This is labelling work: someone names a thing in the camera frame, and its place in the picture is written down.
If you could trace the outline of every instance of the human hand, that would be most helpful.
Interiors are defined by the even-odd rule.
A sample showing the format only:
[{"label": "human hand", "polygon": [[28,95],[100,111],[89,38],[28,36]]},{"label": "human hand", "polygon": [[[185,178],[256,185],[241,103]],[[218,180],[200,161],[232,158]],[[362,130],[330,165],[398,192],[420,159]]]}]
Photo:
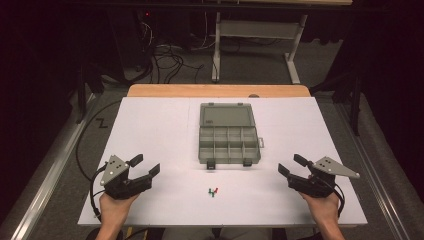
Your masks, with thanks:
[{"label": "human hand", "polygon": [[116,239],[122,225],[127,219],[132,203],[138,196],[135,195],[125,200],[115,200],[106,193],[100,196],[102,225],[96,239]]},{"label": "human hand", "polygon": [[314,198],[299,192],[308,203],[312,218],[317,223],[324,239],[344,239],[338,225],[339,198],[335,193],[326,198]]}]

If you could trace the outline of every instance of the white table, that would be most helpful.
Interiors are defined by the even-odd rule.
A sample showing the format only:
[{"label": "white table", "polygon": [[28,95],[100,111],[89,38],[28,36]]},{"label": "white table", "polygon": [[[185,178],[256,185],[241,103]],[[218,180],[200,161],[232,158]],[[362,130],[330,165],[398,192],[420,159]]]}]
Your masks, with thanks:
[{"label": "white table", "polygon": [[[250,103],[259,137],[264,139],[262,159],[252,167],[199,164],[200,104]],[[117,155],[124,161],[137,154],[144,161],[130,169],[130,179],[145,175],[157,163],[161,172],[152,189],[134,202],[126,224],[142,226],[312,226],[306,202],[287,187],[278,173],[282,163],[293,174],[307,177],[309,170],[293,161],[295,153],[311,161],[329,156],[340,162],[316,100],[299,98],[124,98],[99,167]],[[102,189],[97,178],[94,192]],[[337,177],[346,205],[341,226],[367,220],[350,180]],[[218,188],[215,197],[209,188]],[[87,199],[78,224],[98,225]]]}]

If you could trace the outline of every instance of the plastic organizer box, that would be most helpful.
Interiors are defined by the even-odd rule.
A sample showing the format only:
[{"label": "plastic organizer box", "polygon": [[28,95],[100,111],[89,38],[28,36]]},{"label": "plastic organizer box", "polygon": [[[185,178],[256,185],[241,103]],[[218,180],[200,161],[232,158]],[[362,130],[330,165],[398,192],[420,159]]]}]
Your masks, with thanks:
[{"label": "plastic organizer box", "polygon": [[199,160],[207,169],[216,164],[252,166],[261,159],[259,141],[248,103],[200,105]]}]

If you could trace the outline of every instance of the gray floor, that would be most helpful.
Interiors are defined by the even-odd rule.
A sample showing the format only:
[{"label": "gray floor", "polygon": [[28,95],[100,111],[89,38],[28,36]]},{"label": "gray floor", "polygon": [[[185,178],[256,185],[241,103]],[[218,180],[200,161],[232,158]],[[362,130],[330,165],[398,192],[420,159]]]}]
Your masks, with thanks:
[{"label": "gray floor", "polygon": [[[287,69],[281,57],[284,52],[282,49],[287,49],[289,45],[286,42],[258,45],[257,40],[252,41],[256,43],[241,43],[240,49],[233,41],[223,43],[219,84],[290,84]],[[308,87],[314,86],[325,78],[339,46],[340,44],[321,46],[318,42],[300,45],[295,63],[302,84]],[[178,48],[172,48],[172,50],[174,54],[183,57],[184,64],[187,66],[203,65],[203,67],[195,79],[196,69],[183,66],[171,79],[171,83],[211,83],[210,77],[213,70],[211,49],[192,52]],[[173,60],[166,58],[159,64],[160,67],[166,68],[172,66]],[[167,72],[171,71],[172,69],[161,69],[160,82],[163,82]],[[152,79],[156,82],[158,75],[156,70],[153,72]],[[127,73],[129,77],[137,74],[130,69]],[[140,83],[149,81],[150,78],[146,78]],[[95,96],[90,101],[92,113],[119,101],[126,93],[127,89],[124,87],[106,85],[105,93]],[[352,184],[369,222],[365,226],[343,229],[346,238],[424,239],[423,204],[394,158],[365,97],[362,96],[361,101],[360,137],[355,137],[347,126],[348,105],[333,104],[330,94],[319,93],[316,98],[343,163],[363,176],[359,180],[352,181]],[[107,128],[99,128],[100,120],[94,119],[89,124],[87,121],[83,122],[88,127],[81,139],[78,156],[85,172],[89,175],[98,166],[118,106],[119,104],[114,104],[96,116],[96,119],[104,120],[103,126]],[[59,181],[51,195],[47,194],[49,201],[41,204],[39,217],[36,218],[38,221],[33,221],[35,224],[28,239],[81,239],[85,238],[92,229],[76,224],[89,189],[88,181],[84,179],[76,164],[75,141],[70,141],[81,132],[81,125],[75,124],[77,115],[77,109],[74,108],[68,123],[2,224],[0,239],[12,238],[40,186],[44,186],[43,181],[49,180],[46,176],[52,175],[49,170],[58,163],[64,165],[64,170],[55,172],[60,176]],[[309,228],[287,229],[289,239],[311,234],[312,229]]]}]

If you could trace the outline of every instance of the wire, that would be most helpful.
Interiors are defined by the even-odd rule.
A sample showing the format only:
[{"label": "wire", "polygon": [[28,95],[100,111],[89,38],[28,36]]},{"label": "wire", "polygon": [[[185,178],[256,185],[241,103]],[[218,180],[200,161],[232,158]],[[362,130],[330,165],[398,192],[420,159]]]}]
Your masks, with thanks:
[{"label": "wire", "polygon": [[102,192],[105,192],[105,190],[101,190],[101,191],[96,192],[96,193],[93,195],[93,197],[95,197],[95,196],[99,195],[99,194],[100,194],[100,193],[102,193]]},{"label": "wire", "polygon": [[101,217],[101,213],[99,211],[99,209],[96,207],[96,203],[94,202],[94,194],[93,194],[93,189],[94,189],[94,181],[96,180],[97,175],[99,175],[101,172],[103,172],[106,169],[107,163],[105,163],[105,165],[99,169],[97,169],[97,171],[94,173],[93,177],[91,178],[90,181],[90,202],[91,202],[91,207],[93,208],[94,214],[97,217],[97,219],[99,219],[100,222],[102,222],[102,217]]},{"label": "wire", "polygon": [[205,38],[203,39],[202,46],[200,46],[200,47],[205,46],[207,38],[208,38],[208,17],[207,17],[206,12],[205,12]]},{"label": "wire", "polygon": [[326,181],[322,180],[321,178],[317,177],[317,179],[321,182],[324,183],[325,185],[327,185],[329,188],[331,188],[333,190],[333,192],[337,195],[337,197],[340,199],[340,207],[337,211],[337,215],[338,217],[340,217],[340,214],[343,211],[344,205],[345,205],[345,198],[344,198],[344,194],[342,189],[339,187],[339,185],[335,184],[335,186],[337,186],[337,188],[341,191],[341,195],[339,192],[336,191],[336,189],[334,189],[334,187],[332,187],[330,184],[328,184]]},{"label": "wire", "polygon": [[[172,48],[175,47],[175,46],[173,46],[171,44],[158,45],[157,46],[157,49],[159,49],[161,47],[167,47],[167,49],[165,51],[163,51],[163,52],[160,52],[160,53],[155,54],[155,57],[154,57],[155,62],[156,62],[156,66],[157,66],[157,69],[158,69],[157,83],[160,83],[160,73],[159,73],[159,70],[160,69],[170,70],[170,72],[168,72],[168,74],[166,74],[165,78],[163,79],[163,83],[164,84],[169,84],[169,83],[171,83],[172,78],[174,78],[180,72],[180,70],[181,70],[182,67],[187,67],[187,68],[191,68],[191,69],[196,69],[197,70],[196,71],[196,74],[194,76],[194,82],[197,83],[197,75],[198,75],[199,71],[204,67],[204,65],[201,64],[198,67],[193,67],[193,66],[190,66],[190,65],[185,64],[184,63],[184,59],[181,56],[175,54],[172,51]],[[166,60],[166,59],[171,59],[173,61],[172,64],[171,64],[171,66],[165,66],[165,67],[164,66],[160,66],[159,65],[159,62],[161,60]]]},{"label": "wire", "polygon": [[[150,45],[152,44],[152,39],[153,39],[152,28],[145,22],[141,22],[141,24],[143,24],[143,26],[145,26],[146,28],[148,28],[150,30],[150,40],[149,40],[149,44],[147,45],[147,47],[150,47]],[[144,31],[143,39],[146,37],[146,33],[147,33],[147,31]]]},{"label": "wire", "polygon": [[104,106],[103,108],[101,108],[99,111],[97,111],[96,112],[96,114],[94,114],[94,116],[93,117],[91,117],[90,118],[90,120],[87,122],[87,124],[84,126],[84,128],[83,128],[83,130],[81,131],[81,134],[80,134],[80,136],[79,136],[79,138],[78,138],[78,140],[77,140],[77,145],[76,145],[76,148],[75,148],[75,160],[77,161],[77,165],[78,165],[78,168],[79,168],[79,170],[80,170],[80,172],[81,172],[81,174],[88,180],[88,181],[91,181],[91,178],[85,173],[85,171],[84,171],[84,169],[82,168],[82,166],[81,166],[81,160],[80,160],[80,158],[79,158],[79,146],[80,146],[80,144],[81,144],[81,139],[83,138],[83,136],[84,136],[84,134],[85,134],[85,131],[87,130],[87,128],[88,128],[88,126],[90,126],[90,124],[91,124],[91,122],[97,117],[97,115],[99,115],[101,112],[103,112],[105,109],[107,109],[107,108],[109,108],[109,107],[111,107],[112,105],[114,105],[114,104],[117,104],[117,103],[120,103],[122,100],[118,100],[118,101],[115,101],[115,102],[112,102],[112,103],[110,103],[110,104],[108,104],[108,105],[106,105],[106,106]]},{"label": "wire", "polygon": [[211,44],[209,44],[209,45],[205,46],[205,47],[191,48],[190,50],[191,50],[191,51],[197,51],[197,50],[208,49],[208,48],[212,47],[213,45],[215,45],[215,41],[214,41],[214,42],[212,42]]}]

